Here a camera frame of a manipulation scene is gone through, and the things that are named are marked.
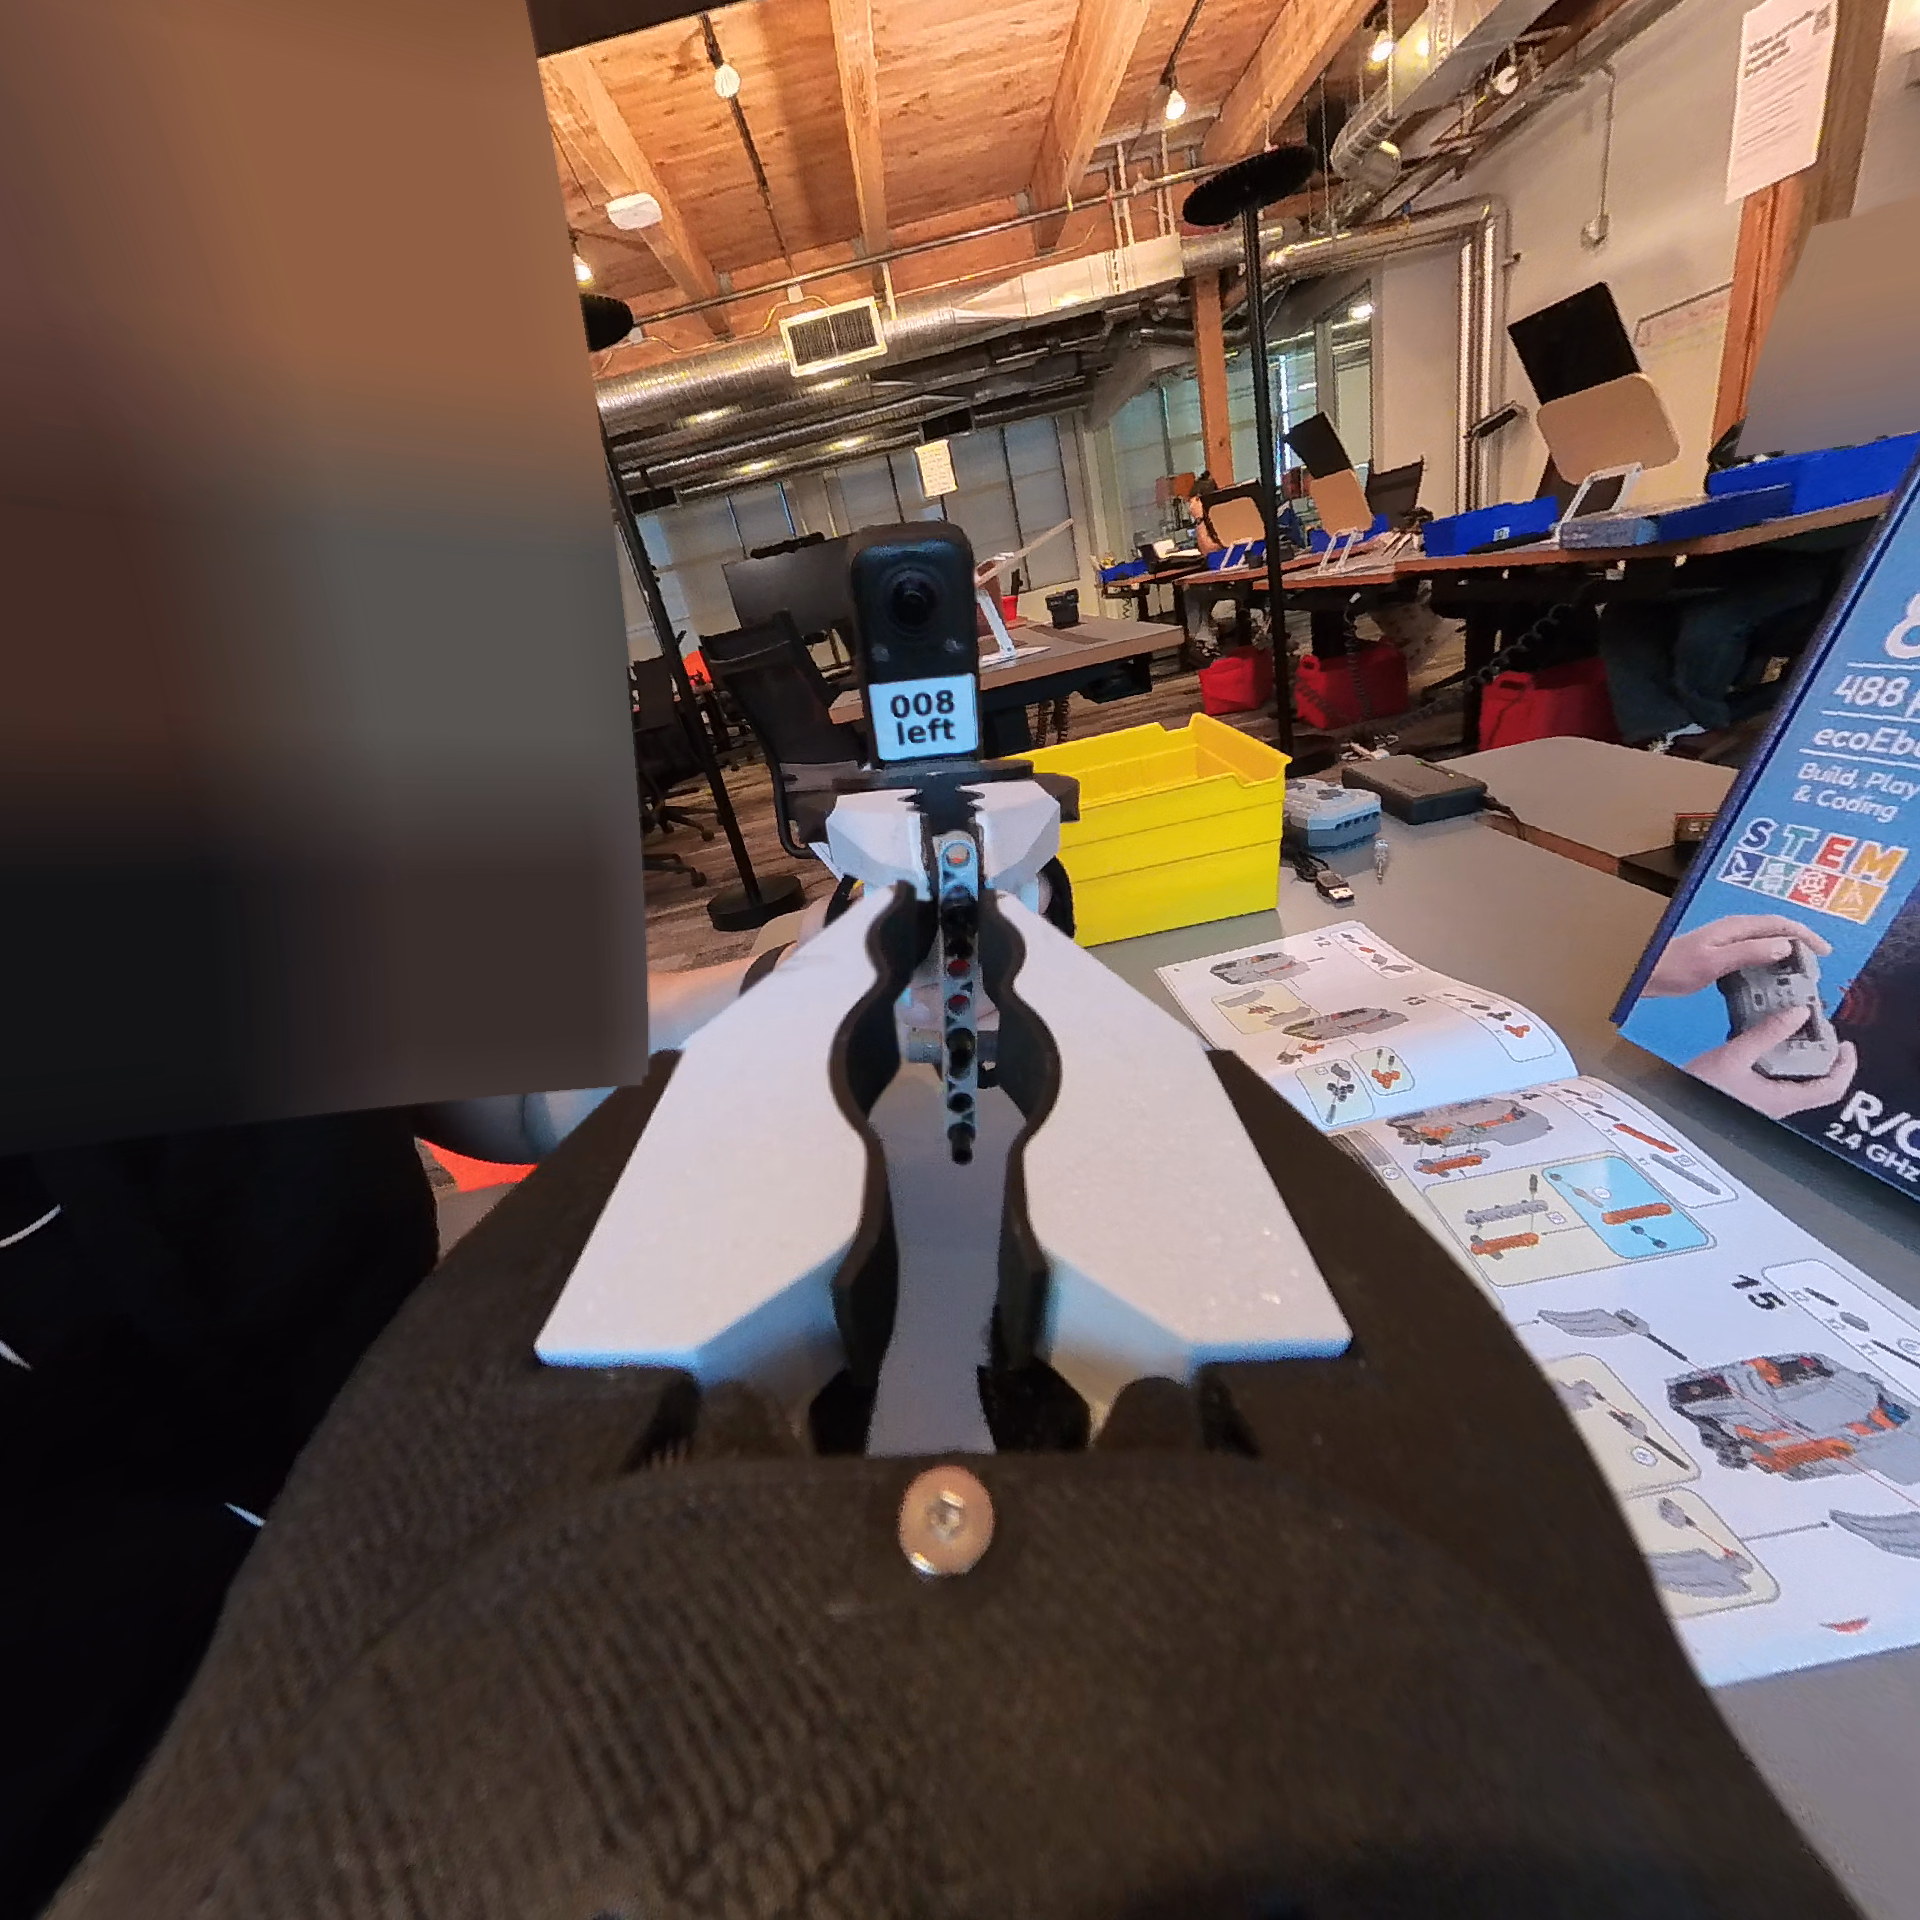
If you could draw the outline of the blue storage bin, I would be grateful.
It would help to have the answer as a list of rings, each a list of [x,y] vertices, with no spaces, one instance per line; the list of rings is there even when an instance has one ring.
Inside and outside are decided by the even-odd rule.
[[[1915,454],[1915,432],[1846,448],[1783,454],[1712,471],[1704,489],[1710,496],[1757,491],[1763,520],[1824,513],[1896,491]]]
[[[1493,507],[1427,520],[1424,555],[1427,561],[1459,561],[1471,554],[1550,541],[1563,504],[1555,495],[1506,501]]]

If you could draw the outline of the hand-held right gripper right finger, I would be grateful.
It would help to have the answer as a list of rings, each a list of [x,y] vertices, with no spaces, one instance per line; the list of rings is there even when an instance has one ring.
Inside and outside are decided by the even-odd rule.
[[[978,1397],[1001,1451],[1078,1450],[1141,1378],[1353,1341],[1221,1072],[1229,1055],[1014,899],[979,905],[1016,1113]]]

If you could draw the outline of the white paper notice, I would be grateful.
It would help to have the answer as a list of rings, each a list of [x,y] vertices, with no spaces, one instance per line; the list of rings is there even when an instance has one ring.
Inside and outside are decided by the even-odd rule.
[[[1761,3],[1744,14],[1726,202],[1802,175],[1817,158],[1834,3]]]

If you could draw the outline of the grey desk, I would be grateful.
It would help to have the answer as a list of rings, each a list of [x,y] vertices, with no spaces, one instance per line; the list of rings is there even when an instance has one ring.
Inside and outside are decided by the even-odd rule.
[[[1410,961],[1513,993],[1578,1071],[1682,1134],[1885,1291],[1915,1309],[1915,1202],[1744,1113],[1617,1038],[1616,1000],[1664,912],[1621,879],[1536,848],[1503,822],[1383,823],[1384,881],[1343,856],[1354,914]],[[1870,1915],[1917,1915],[1915,1650],[1859,1653],[1718,1693],[1768,1786]]]

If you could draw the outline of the white air vent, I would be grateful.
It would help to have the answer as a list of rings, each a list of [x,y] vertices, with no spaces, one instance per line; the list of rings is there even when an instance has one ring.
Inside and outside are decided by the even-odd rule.
[[[783,361],[793,378],[815,378],[888,353],[880,304],[862,301],[778,318]]]

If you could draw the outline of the yellow plastic bin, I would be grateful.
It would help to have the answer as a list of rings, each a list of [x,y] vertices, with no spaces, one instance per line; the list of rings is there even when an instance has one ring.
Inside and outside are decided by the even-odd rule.
[[[1288,758],[1203,714],[1030,758],[1078,785],[1063,826],[1073,941],[1114,945],[1273,910]]]

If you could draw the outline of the black floor lamp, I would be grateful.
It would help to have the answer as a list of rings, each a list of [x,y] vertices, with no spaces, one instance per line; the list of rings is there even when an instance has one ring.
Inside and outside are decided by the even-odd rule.
[[[722,885],[707,899],[707,921],[720,934],[757,934],[768,921],[797,912],[803,905],[803,894],[800,889],[800,881],[790,874],[777,874],[763,881],[754,871],[749,848],[737,826],[737,817],[723,782],[722,762],[717,760],[717,752],[712,747],[712,731],[707,727],[703,697],[688,670],[685,623],[674,618],[674,613],[685,611],[682,595],[678,592],[674,602],[666,602],[659,586],[659,573],[655,568],[655,550],[659,547],[659,541],[648,537],[642,530],[642,517],[634,507],[634,496],[616,466],[616,456],[613,448],[608,423],[599,422],[597,429],[608,470],[608,491],[613,496],[614,527],[626,547],[631,574],[648,613],[646,618],[654,625],[662,670],[666,672],[674,687],[677,719],[680,721],[680,727],[688,735],[688,746],[691,750],[694,762],[699,762],[702,775],[711,794],[712,817],[717,822],[720,833],[726,838],[726,846],[735,867],[735,881],[731,885]]]
[[[1246,328],[1255,357],[1255,432],[1257,432],[1257,506],[1264,527],[1269,653],[1274,669],[1278,750],[1287,758],[1287,775],[1298,774],[1298,742],[1283,635],[1283,595],[1280,583],[1280,470],[1273,418],[1273,382],[1264,321],[1264,208],[1298,195],[1312,179],[1313,161],[1304,144],[1264,150],[1237,161],[1200,183],[1184,206],[1184,219],[1197,230],[1217,230],[1239,217],[1240,273],[1246,294]]]

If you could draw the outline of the black office chair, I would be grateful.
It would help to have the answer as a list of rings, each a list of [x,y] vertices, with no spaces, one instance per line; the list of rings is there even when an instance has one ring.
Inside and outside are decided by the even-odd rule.
[[[703,641],[717,689],[743,711],[774,782],[774,827],[790,857],[825,853],[835,782],[872,767],[872,746],[854,723],[834,723],[832,696],[787,613]]]

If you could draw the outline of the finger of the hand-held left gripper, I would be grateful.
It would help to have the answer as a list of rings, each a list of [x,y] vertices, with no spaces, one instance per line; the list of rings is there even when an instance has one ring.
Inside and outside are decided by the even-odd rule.
[[[928,856],[928,802],[918,791],[848,791],[827,813],[827,867],[835,879],[872,887],[907,885],[922,904],[938,902]]]
[[[1043,790],[975,790],[970,799],[978,894],[999,893],[1043,909],[1048,883],[1041,874],[1061,851],[1061,806]]]

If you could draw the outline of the open instruction booklet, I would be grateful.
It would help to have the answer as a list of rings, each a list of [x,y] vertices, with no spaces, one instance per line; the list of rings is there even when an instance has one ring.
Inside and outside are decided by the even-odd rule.
[[[1917,1635],[1917,1326],[1521,1001],[1346,921],[1161,967],[1536,1358],[1697,1677]]]

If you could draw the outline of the person's left hand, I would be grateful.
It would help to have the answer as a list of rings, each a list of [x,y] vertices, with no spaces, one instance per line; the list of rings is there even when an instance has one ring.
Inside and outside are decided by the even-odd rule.
[[[806,904],[800,912],[768,921],[758,930],[757,945],[737,984],[737,994],[752,991],[758,982],[773,974],[782,961],[790,958],[794,950],[818,938],[829,925],[848,912],[862,883],[841,879],[832,893],[818,902]]]

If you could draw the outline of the black monitor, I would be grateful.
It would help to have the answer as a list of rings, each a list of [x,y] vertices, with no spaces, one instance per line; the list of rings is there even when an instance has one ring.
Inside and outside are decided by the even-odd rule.
[[[726,562],[723,581],[737,625],[744,630],[786,613],[803,641],[834,631],[853,642],[850,547],[853,537],[841,536],[770,559]]]

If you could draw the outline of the black flat device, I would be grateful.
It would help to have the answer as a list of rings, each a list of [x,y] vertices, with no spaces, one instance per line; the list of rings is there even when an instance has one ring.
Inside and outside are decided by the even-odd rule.
[[[1435,826],[1487,809],[1485,782],[1410,754],[1353,760],[1336,775],[1343,787],[1374,797],[1383,817],[1406,826]]]

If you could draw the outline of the silver ventilation duct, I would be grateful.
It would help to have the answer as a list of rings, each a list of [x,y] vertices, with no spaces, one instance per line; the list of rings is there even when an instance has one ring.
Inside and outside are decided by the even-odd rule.
[[[1482,225],[1498,225],[1502,217],[1498,200],[1474,197],[1281,248],[1266,232],[1262,277],[1269,287],[1283,287],[1350,273],[1395,255],[1441,248]],[[960,290],[925,290],[896,306],[881,306],[870,325],[872,345],[857,357],[797,369],[783,342],[758,336],[749,344],[723,344],[665,369],[600,381],[594,392],[599,417],[609,432],[634,434],[670,418],[707,415],[712,408],[790,401],[815,390],[827,375],[891,373],[1022,329],[1061,328],[1097,311],[1105,313],[1239,265],[1239,234],[1211,232],[1077,256]]]

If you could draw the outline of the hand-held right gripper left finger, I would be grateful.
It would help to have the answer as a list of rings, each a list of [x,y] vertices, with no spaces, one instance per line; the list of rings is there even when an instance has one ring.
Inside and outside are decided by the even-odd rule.
[[[818,1451],[869,1448],[898,1283],[870,1115],[918,958],[912,887],[870,889],[648,1075],[655,1104],[543,1322],[543,1365],[754,1385]]]

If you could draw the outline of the blue toy box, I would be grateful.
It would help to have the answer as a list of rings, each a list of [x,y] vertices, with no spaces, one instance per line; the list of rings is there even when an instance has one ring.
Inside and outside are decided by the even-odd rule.
[[[1917,1186],[1917,481],[1866,541],[1616,1027]]]

